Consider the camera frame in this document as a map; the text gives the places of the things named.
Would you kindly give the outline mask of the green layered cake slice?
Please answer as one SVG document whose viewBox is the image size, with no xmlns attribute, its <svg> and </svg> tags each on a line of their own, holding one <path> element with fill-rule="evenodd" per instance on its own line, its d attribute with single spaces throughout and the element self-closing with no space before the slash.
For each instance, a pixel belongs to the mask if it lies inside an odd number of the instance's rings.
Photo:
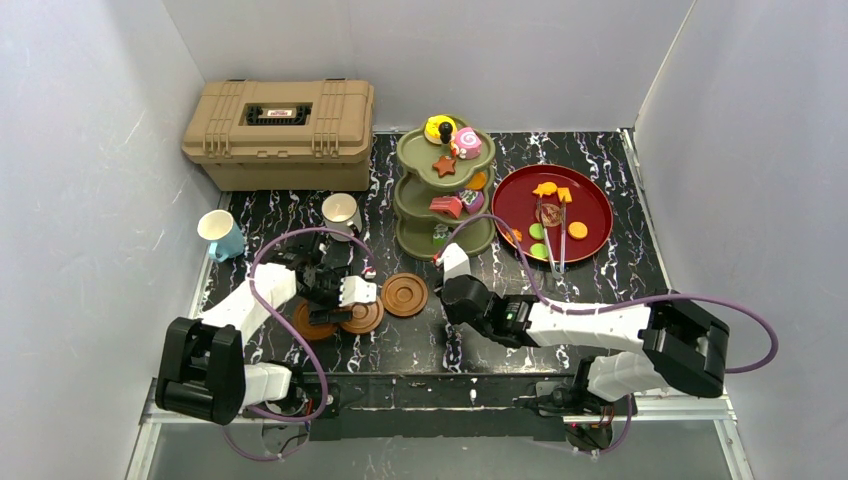
<svg viewBox="0 0 848 480">
<path fill-rule="evenodd" d="M 440 249 L 447 243 L 452 230 L 444 224 L 436 224 L 432 230 L 431 243 L 436 249 Z"/>
</svg>

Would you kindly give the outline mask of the red layered cake slice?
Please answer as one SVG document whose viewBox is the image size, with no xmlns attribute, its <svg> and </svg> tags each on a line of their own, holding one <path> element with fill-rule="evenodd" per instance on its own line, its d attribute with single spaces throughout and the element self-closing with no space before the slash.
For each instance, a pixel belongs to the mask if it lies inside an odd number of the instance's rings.
<svg viewBox="0 0 848 480">
<path fill-rule="evenodd" d="M 458 219 L 463 213 L 463 205 L 457 196 L 434 197 L 428 209 L 435 213 L 446 215 L 452 219 Z"/>
</svg>

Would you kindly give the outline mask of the purple cake slice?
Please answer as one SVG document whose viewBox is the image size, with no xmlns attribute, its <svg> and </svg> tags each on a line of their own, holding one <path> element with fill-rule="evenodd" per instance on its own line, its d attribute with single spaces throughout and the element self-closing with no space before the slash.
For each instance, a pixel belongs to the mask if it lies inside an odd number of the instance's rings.
<svg viewBox="0 0 848 480">
<path fill-rule="evenodd" d="M 469 215 L 478 214 L 484 207 L 485 197 L 479 190 L 464 189 L 458 195 L 464 210 Z"/>
</svg>

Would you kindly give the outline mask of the green three-tier dessert stand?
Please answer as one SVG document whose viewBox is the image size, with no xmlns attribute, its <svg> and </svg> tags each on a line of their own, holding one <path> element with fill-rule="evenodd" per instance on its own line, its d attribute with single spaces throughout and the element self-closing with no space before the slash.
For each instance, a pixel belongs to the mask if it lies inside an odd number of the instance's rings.
<svg viewBox="0 0 848 480">
<path fill-rule="evenodd" d="M 452 115 L 405 133 L 396 145 L 402 176 L 393 192 L 395 239 L 408 255 L 432 259 L 462 222 L 490 210 L 495 145 Z"/>
</svg>

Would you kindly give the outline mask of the blue mug cream interior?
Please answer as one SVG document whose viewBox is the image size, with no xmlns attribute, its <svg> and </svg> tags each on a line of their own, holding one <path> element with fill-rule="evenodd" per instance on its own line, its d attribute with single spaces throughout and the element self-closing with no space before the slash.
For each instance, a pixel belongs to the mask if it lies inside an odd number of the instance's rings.
<svg viewBox="0 0 848 480">
<path fill-rule="evenodd" d="M 221 263 L 241 256 L 245 238 L 232 214 L 223 209 L 210 211 L 197 223 L 198 235 L 208 243 L 210 260 Z"/>
</svg>

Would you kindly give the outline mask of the orange tart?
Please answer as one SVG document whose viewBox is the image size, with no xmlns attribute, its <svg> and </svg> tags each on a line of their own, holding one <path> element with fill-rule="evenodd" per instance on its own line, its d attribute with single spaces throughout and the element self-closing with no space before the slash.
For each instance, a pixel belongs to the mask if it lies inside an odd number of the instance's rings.
<svg viewBox="0 0 848 480">
<path fill-rule="evenodd" d="M 466 190 L 474 190 L 474 191 L 482 191 L 488 182 L 488 175 L 486 172 L 478 172 L 476 173 L 472 179 L 464 186 Z"/>
</svg>

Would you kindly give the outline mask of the star shaped cookie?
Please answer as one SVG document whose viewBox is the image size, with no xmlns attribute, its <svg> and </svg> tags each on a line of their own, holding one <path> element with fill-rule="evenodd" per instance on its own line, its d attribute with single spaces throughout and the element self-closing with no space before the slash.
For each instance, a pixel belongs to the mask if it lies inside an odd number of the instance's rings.
<svg viewBox="0 0 848 480">
<path fill-rule="evenodd" d="M 457 160 L 454 157 L 450 155 L 443 155 L 432 164 L 431 168 L 436 172 L 439 178 L 444 178 L 445 176 L 454 175 L 456 173 L 456 162 Z"/>
</svg>

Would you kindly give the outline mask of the pink swirl roll cake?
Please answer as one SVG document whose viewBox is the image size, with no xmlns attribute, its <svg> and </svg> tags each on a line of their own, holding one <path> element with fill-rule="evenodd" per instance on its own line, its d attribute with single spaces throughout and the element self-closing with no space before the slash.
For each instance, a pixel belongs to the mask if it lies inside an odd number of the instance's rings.
<svg viewBox="0 0 848 480">
<path fill-rule="evenodd" d="M 461 160 L 471 160 L 479 157 L 482 151 L 482 140 L 472 127 L 457 130 L 450 142 L 451 154 Z"/>
</svg>

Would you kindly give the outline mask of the yellow frosted donut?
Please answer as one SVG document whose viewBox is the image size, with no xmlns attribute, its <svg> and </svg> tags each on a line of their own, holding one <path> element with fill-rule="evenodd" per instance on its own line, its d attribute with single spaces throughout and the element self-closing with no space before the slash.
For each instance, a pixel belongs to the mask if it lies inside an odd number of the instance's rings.
<svg viewBox="0 0 848 480">
<path fill-rule="evenodd" d="M 448 115 L 434 115 L 427 119 L 424 125 L 424 137 L 436 145 L 447 145 L 457 130 L 454 119 Z"/>
</svg>

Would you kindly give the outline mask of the brown wooden coaster stack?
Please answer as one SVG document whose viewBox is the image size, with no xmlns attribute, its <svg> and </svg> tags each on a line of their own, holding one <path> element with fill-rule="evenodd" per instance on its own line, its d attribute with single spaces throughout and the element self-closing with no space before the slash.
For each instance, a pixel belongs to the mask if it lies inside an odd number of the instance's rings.
<svg viewBox="0 0 848 480">
<path fill-rule="evenodd" d="M 309 317 L 309 303 L 303 300 L 294 310 L 290 323 L 307 341 L 321 341 L 333 336 L 338 331 L 336 324 L 312 325 Z"/>
</svg>

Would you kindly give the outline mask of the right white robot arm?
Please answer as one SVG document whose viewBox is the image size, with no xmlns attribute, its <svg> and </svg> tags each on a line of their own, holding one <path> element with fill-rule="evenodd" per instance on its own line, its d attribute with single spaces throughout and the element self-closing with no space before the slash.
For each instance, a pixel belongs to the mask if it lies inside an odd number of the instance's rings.
<svg viewBox="0 0 848 480">
<path fill-rule="evenodd" d="M 724 391 L 728 326 L 687 299 L 612 309 L 501 296 L 464 274 L 435 288 L 451 324 L 512 349 L 576 345 L 607 350 L 580 361 L 570 381 L 546 383 L 527 407 L 541 416 L 605 414 L 625 396 L 671 388 L 698 398 Z"/>
</svg>

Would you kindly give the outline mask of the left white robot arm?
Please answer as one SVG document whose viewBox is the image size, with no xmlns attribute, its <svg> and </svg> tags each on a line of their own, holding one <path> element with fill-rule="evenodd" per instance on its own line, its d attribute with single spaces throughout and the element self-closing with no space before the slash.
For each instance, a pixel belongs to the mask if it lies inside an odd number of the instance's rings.
<svg viewBox="0 0 848 480">
<path fill-rule="evenodd" d="M 250 364 L 247 340 L 288 301 L 301 297 L 319 308 L 319 323 L 350 319 L 349 308 L 376 300 L 369 270 L 353 275 L 347 266 L 327 266 L 327 245 L 320 229 L 269 249 L 245 280 L 211 309 L 168 326 L 155 388 L 158 408 L 218 425 L 230 424 L 246 409 L 266 418 L 263 403 L 280 408 L 276 419 L 310 421 L 319 417 L 330 389 L 321 368 L 319 387 L 309 390 L 293 366 L 280 362 Z"/>
</svg>

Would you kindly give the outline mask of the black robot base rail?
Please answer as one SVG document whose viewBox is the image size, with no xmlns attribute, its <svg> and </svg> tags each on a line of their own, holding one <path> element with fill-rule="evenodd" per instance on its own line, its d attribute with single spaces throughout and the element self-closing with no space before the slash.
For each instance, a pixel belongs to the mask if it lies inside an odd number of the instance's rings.
<svg viewBox="0 0 848 480">
<path fill-rule="evenodd" d="M 619 400 L 611 413 L 539 411 L 535 400 L 569 374 L 330 373 L 331 402 L 311 421 L 314 441 L 360 438 L 525 437 L 563 441 L 580 424 L 610 426 L 638 411 Z"/>
</svg>

